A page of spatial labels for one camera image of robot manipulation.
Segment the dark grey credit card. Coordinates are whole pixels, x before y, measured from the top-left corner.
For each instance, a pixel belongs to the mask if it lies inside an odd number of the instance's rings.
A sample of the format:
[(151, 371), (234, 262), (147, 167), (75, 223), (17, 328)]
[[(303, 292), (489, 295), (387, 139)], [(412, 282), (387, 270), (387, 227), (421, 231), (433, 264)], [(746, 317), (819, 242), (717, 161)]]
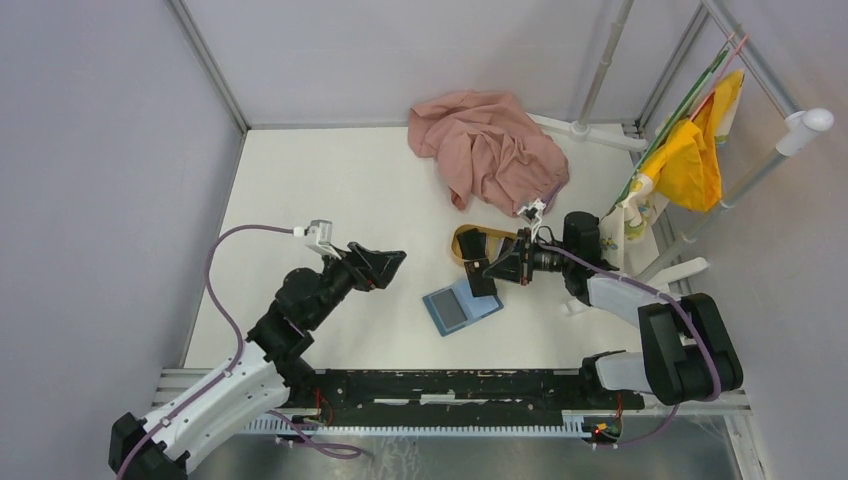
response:
[(485, 270), (490, 266), (487, 258), (478, 260), (465, 260), (464, 269), (467, 281), (474, 298), (490, 297), (497, 295), (495, 281), (485, 275)]

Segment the blue card holder wallet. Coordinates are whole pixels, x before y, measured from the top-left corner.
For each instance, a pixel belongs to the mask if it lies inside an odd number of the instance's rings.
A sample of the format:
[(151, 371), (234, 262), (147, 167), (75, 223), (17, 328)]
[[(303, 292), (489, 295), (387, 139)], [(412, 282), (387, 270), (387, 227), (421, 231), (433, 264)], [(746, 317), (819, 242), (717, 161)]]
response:
[(423, 304), (442, 337), (458, 332), (504, 308), (497, 295), (475, 297), (467, 279), (434, 291)]

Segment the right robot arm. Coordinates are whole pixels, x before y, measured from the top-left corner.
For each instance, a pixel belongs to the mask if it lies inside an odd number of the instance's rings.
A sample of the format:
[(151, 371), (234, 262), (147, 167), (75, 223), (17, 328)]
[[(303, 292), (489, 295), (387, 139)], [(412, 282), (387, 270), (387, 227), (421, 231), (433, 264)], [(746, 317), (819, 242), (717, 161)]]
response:
[(561, 239), (517, 231), (482, 270), (483, 277), (529, 284), (536, 272), (562, 276), (580, 304), (635, 326), (638, 352), (613, 351), (584, 359), (580, 400), (602, 408), (618, 391), (647, 393), (662, 404), (712, 401), (742, 386), (743, 367), (715, 300), (696, 293), (675, 297), (617, 271), (602, 256), (599, 219), (572, 212)]

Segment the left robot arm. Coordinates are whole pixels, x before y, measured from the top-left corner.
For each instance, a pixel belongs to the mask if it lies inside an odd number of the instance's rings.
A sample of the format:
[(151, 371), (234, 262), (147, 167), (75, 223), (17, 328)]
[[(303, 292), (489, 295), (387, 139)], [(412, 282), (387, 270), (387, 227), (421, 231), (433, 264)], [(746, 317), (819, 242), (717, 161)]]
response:
[(261, 415), (302, 407), (314, 394), (303, 355), (312, 333), (354, 290), (385, 289), (405, 252), (356, 242), (325, 255), (323, 268), (289, 272), (267, 312), (234, 354), (167, 405), (112, 426), (108, 464), (119, 479), (185, 479), (214, 450)]

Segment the yellow oval card tray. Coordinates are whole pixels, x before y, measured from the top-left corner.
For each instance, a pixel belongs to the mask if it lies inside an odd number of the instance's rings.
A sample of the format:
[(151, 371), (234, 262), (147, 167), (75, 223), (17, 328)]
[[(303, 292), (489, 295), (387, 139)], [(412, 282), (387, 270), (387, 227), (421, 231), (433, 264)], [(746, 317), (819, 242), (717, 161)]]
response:
[(467, 259), (463, 247), (471, 247), (472, 251), (485, 254), (489, 261), (496, 260), (504, 253), (517, 238), (517, 234), (506, 230), (484, 227), (474, 224), (463, 224), (456, 228), (450, 242), (450, 252), (453, 262), (463, 266)]

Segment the pink crumpled cloth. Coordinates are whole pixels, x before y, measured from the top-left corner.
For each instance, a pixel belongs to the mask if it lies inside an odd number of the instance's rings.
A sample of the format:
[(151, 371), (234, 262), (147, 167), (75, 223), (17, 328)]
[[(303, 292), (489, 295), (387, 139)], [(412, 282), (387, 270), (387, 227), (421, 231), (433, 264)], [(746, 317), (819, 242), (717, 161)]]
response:
[(514, 217), (570, 180), (564, 151), (506, 91), (461, 90), (413, 105), (407, 141), (435, 161), (460, 211), (476, 198)]

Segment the dinosaur print cloth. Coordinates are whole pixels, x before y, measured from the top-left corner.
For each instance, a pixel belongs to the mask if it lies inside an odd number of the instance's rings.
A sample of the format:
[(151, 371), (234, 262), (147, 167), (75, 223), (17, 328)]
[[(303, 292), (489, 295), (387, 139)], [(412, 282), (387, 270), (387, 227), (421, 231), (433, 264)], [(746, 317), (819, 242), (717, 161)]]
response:
[(631, 189), (636, 183), (639, 169), (624, 199), (600, 221), (602, 257), (617, 269), (624, 267), (627, 250), (641, 243), (649, 227), (653, 226), (659, 215), (672, 204), (658, 194)]

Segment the yellow garment on hanger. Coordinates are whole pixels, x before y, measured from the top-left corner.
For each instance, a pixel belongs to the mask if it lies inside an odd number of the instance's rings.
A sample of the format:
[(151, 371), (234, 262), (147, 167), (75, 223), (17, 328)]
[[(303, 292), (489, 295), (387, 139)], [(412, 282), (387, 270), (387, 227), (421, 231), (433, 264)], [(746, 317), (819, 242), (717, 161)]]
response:
[(695, 102), (665, 142), (645, 160), (633, 191), (658, 194), (690, 211), (706, 212), (723, 195), (718, 147), (729, 136), (745, 81), (745, 71), (725, 75)]

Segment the white clothes rack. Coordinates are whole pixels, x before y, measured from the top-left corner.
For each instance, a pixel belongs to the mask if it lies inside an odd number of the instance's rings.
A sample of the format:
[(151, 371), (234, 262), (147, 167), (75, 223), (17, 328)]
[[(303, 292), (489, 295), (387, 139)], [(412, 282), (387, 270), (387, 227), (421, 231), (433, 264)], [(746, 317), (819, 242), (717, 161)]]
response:
[[(640, 123), (654, 112), (658, 105), (660, 97), (664, 95), (665, 89), (673, 77), (677, 74), (679, 64), (688, 55), (693, 42), (698, 38), (704, 24), (710, 18), (717, 27), (727, 36), (726, 43), (735, 45), (733, 56), (739, 56), (741, 61), (748, 69), (749, 75), (753, 77), (760, 85), (761, 89), (770, 99), (771, 103), (782, 114), (784, 124), (786, 126), (786, 134), (776, 143), (774, 149), (769, 156), (756, 164), (750, 169), (746, 175), (736, 182), (729, 193), (726, 193), (716, 206), (708, 210), (689, 231), (681, 234), (670, 247), (661, 253), (656, 259), (645, 267), (635, 278), (645, 284), (667, 285), (679, 280), (684, 280), (697, 273), (703, 272), (708, 268), (706, 260), (697, 258), (689, 261), (670, 266), (672, 260), (677, 259), (689, 245), (697, 241), (697, 236), (706, 230), (707, 226), (724, 212), (733, 209), (741, 199), (754, 190), (756, 186), (762, 183), (769, 174), (782, 165), (787, 159), (798, 154), (804, 147), (814, 141), (819, 135), (828, 132), (834, 125), (834, 115), (831, 111), (825, 108), (813, 108), (810, 110), (801, 110), (799, 104), (793, 96), (786, 90), (785, 85), (780, 81), (773, 69), (762, 57), (760, 51), (753, 43), (744, 41), (743, 39), (734, 40), (737, 36), (744, 37), (747, 32), (742, 27), (741, 23), (731, 13), (726, 5), (726, 1), (699, 1), (699, 6), (689, 22), (684, 35), (679, 40), (675, 50), (672, 53), (669, 61), (664, 67), (663, 73), (649, 96), (648, 103), (643, 109), (642, 115), (637, 119), (636, 128), (639, 128)], [(579, 130), (575, 122), (560, 122), (564, 126), (559, 128), (562, 132), (570, 135), (577, 141), (591, 141), (600, 145), (610, 146), (619, 150), (630, 152), (642, 152), (640, 161), (648, 158), (658, 148), (659, 142), (665, 141), (670, 135), (672, 127), (676, 126), (684, 110), (688, 109), (695, 99), (695, 93), (700, 94), (706, 91), (705, 82), (717, 76), (715, 72), (719, 66), (719, 60), (731, 61), (730, 53), (722, 53), (725, 47), (720, 49), (716, 59), (710, 64), (709, 68), (702, 73), (699, 80), (695, 83), (694, 90), (687, 93), (682, 103), (672, 115), (668, 118), (662, 129), (655, 135), (653, 142), (646, 144), (644, 138), (630, 138), (627, 136), (615, 136), (612, 134), (603, 134), (602, 132), (592, 132), (589, 127), (580, 127)]]

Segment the pink clothes hanger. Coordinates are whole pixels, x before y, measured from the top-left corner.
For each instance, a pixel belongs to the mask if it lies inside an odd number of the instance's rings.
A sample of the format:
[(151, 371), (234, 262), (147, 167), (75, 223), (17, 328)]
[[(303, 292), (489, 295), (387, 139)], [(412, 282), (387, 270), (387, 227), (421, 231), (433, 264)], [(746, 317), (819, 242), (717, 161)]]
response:
[(708, 77), (709, 84), (703, 89), (696, 98), (697, 105), (689, 113), (689, 119), (694, 120), (698, 113), (703, 109), (709, 96), (714, 92), (722, 78), (725, 76), (730, 64), (741, 53), (742, 47), (747, 43), (749, 34), (744, 34), (733, 49), (727, 48), (719, 55), (719, 62), (712, 70)]

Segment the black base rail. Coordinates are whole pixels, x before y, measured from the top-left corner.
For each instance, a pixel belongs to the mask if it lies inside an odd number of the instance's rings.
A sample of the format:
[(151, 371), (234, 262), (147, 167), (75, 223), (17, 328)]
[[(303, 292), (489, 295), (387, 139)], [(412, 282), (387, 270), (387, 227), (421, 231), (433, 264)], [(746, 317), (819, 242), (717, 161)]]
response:
[(644, 406), (574, 369), (320, 370), (280, 408), (332, 427), (554, 427), (571, 413)]

